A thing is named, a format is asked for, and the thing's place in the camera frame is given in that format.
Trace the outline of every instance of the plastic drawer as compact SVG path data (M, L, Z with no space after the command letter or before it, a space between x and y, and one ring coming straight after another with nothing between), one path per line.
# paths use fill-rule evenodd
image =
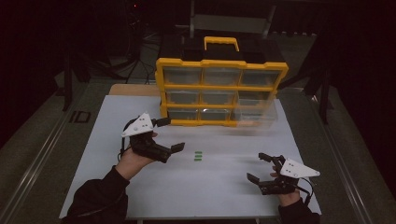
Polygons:
M231 110L229 109L201 109L201 120L228 120Z
M197 85L201 81L202 68L200 67L164 67L165 84Z
M270 87L276 82L281 71L245 69L241 77L241 86Z
M270 96L269 91L239 91L238 105L263 105Z
M232 105L235 91L202 91L203 105Z
M168 116L170 119L197 120L198 119L198 109L168 108Z
M197 105L199 102L199 91L193 90L171 90L166 91L168 104Z
M204 68L204 85L235 86L238 83L241 70L229 67Z
M233 112L233 119L238 121L238 125L270 127L277 120L275 104L267 102L265 107L257 109L236 108Z

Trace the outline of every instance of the black cable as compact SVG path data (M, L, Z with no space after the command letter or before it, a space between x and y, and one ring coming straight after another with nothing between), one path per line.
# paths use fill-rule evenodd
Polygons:
M134 62L134 66L131 69L131 72L129 72L128 77L125 80L125 84L128 84L129 78L131 77L132 73L134 72L134 70L136 69L137 64L139 63L139 60L136 60Z
M114 65L111 64L109 69L111 69L112 71L115 71L115 70L118 70L120 68L124 68L124 67L132 64L133 62L134 62L133 59L128 59L126 62L123 62L123 63L118 63L118 64L114 64Z
M153 74L154 73L154 71L155 71L155 68L153 67L153 66L151 66L150 64L148 64L148 63L144 63L144 62L142 62L142 61L140 61L142 64L143 64L143 68L146 70L146 82L145 82L145 84L149 84L149 75L151 75L151 74ZM149 72L148 71L148 69L147 69L147 67L146 66L148 66L148 67L150 67L151 68L151 71Z
M292 186L292 187L294 187L295 189L299 189L300 191L306 193L307 195L310 195L310 193L309 193L308 190L303 189L303 188L301 188L301 187L298 186L298 185L294 185L294 184L291 184L291 183L285 183L285 184L286 184L286 185L289 185L289 186Z
M312 185L311 181L309 181L309 180L307 180L307 179L305 179L305 178L302 178L302 179L305 180L305 181L311 186L311 194L308 194L308 195L306 196L305 202L304 202L305 205L308 205L309 202L311 202L312 196L314 195L314 186Z
M146 48L146 49L152 49L152 50L154 50L154 51L159 51L159 49L155 49L155 48L149 47L149 46L147 46L147 45L142 45L142 47L144 47L144 48Z
M118 74L113 73L108 67L102 66L101 63L92 60L82 52L77 52L77 56L82 59L85 63L88 63L92 68L102 71L104 74L114 78L124 80L126 77L121 77Z
M122 155L124 154L124 152L125 152L126 150L130 149L130 148L132 148L132 147L129 146L129 147L125 148L125 149L123 149L123 147L121 148L120 153L119 153L119 155L118 155L118 160L119 160L119 161L121 160L121 157L122 157Z
M143 42L143 44L148 44L148 45L155 45L155 46L160 46L160 43L157 43L157 42L155 42L155 41L147 41L147 40L145 40L145 41L142 41Z
M99 26L101 35L102 35L102 36L105 36L105 30L104 30L104 28L103 28L102 23L100 22L100 20L99 20L99 18L98 18L98 9L97 9L95 3L94 3L92 0L90 1L90 4L91 4L92 9L93 9L93 11L94 11L93 15L94 15L94 18L96 19L96 23L97 23L98 26ZM127 6L126 6L126 5L127 5L127 1L125 0L125 1L123 2L123 9L124 9L124 13L125 13L125 25L126 25L127 34L128 34L128 48L127 48L127 50L125 51L124 57L127 58L127 62L125 62L125 63L120 63L120 64L116 64L116 65L110 65L110 68L109 68L109 69L121 68L121 67L127 66L127 65L129 65L130 63L133 62L133 61L131 61L130 59L128 59L128 54L129 54L129 51L131 50L131 46L132 46L132 45L131 45L131 33L130 33L130 32L131 32L131 30L130 30L131 26L129 25L129 22L128 22L128 9L127 9Z
M120 71L116 71L117 73L122 73L125 72L126 70L132 68L134 65L132 63L130 63L130 66L125 67L124 69L120 70Z
M149 40L150 37L154 36L154 35L158 35L158 33L153 33L151 35L147 35L145 37L143 37L143 41L148 41L148 42L155 42L154 40Z

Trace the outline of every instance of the cable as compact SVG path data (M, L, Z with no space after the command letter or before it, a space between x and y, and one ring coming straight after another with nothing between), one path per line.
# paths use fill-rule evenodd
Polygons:
M127 66L127 67L125 67L124 69L122 69L122 70L120 70L120 71L117 71L117 73L119 74L119 73L125 72L126 70L128 70L128 69L130 69L130 68L132 68L132 67L134 66L133 63L130 63L129 65L130 65L130 66Z
M130 148L132 148L132 147L129 146L129 147L125 148L125 149L122 148L122 149L120 150L120 153L119 153L119 155L117 156L119 161L121 160L121 157L122 157L123 153L124 153L126 150L130 149Z
M142 62L142 61L140 61L142 64L143 64L143 68L146 70L146 82L145 82L145 84L149 84L149 75L151 75L151 74L153 74L154 73L154 71L155 71L155 68L153 67L153 66L151 66L150 64L148 64L148 63L144 63L144 62ZM148 71L148 69L147 69L147 67L146 66L148 66L148 67L151 67L151 71L149 72Z
M158 47L160 46L160 43L157 43L155 41L147 41L147 40L145 40L143 42L144 42L144 44L147 44L147 45L155 45L155 46L158 46Z
M143 37L144 40L149 40L150 37L154 36L154 35L158 35L158 33L152 33L151 35L145 36Z
M152 48L152 47L149 47L149 46L146 46L146 45L142 45L142 47L146 48L146 49L151 49L151 50L154 50L154 51L158 51L158 49L155 49L155 48Z
M137 64L139 63L139 60L136 60L134 62L134 66L131 69L131 72L129 72L128 77L125 80L125 84L128 84L129 78L131 77L132 73L134 72L134 70L136 69Z
M127 9L127 1L128 0L124 0L124 12L125 12L125 23L126 23L126 27L128 30L128 48L125 52L125 58L128 58L128 54L129 54L129 50L131 50L131 34L130 34L130 26L129 26L129 21L128 21L128 9Z
M312 185L311 181L309 181L309 180L307 180L307 179L305 179L305 178L302 178L302 179L305 180L305 181L311 186L311 194L308 194L308 195L306 196L305 202L304 202L305 205L308 205L309 202L311 202L312 196L314 195L314 186Z

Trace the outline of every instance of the dark background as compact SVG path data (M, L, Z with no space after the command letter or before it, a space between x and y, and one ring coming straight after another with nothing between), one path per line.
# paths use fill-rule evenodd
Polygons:
M260 17L265 10L262 1L196 2L197 12L208 14ZM161 33L174 32L175 23L189 24L189 1L127 3L140 22ZM390 1L326 7L287 3L276 10L271 31L318 34L302 69L331 68L332 85L395 196L396 7ZM128 34L136 32L127 23L136 20L127 18L124 4L121 0L0 3L0 147L57 91L53 77L64 69L66 43L98 61L109 55L135 57L136 46L132 53L125 51L131 40Z

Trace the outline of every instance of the floor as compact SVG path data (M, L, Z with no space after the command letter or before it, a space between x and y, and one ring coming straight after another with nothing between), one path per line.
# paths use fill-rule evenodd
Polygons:
M292 77L298 73L314 36L270 35L287 61ZM114 83L153 83L159 37L149 34L135 69L116 71L114 80L92 71L89 83L74 82L74 103L62 112L64 98L51 96L0 150L0 222L60 223L68 186L89 139L101 103ZM114 63L122 59L114 58ZM321 223L396 223L396 202L375 167L370 153L337 90L331 88L328 125L318 117L318 104L302 92L301 80L278 94L304 163L317 167L316 194ZM79 122L74 111L90 118ZM195 220L188 223L254 223L254 220ZM186 223L169 221L166 223ZM261 223L279 223L277 218Z

